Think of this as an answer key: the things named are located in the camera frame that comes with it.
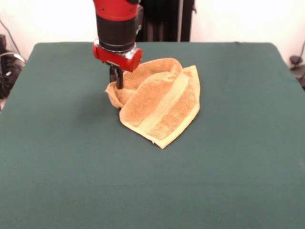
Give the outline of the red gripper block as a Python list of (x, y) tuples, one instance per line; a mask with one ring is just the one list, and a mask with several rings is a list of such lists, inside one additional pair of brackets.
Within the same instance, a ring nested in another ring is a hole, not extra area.
[(143, 54), (136, 45), (128, 52), (111, 52), (102, 48), (98, 40), (94, 41), (92, 50), (96, 59), (110, 65), (110, 82), (116, 81), (119, 90), (123, 88), (123, 70), (133, 72), (139, 66)]

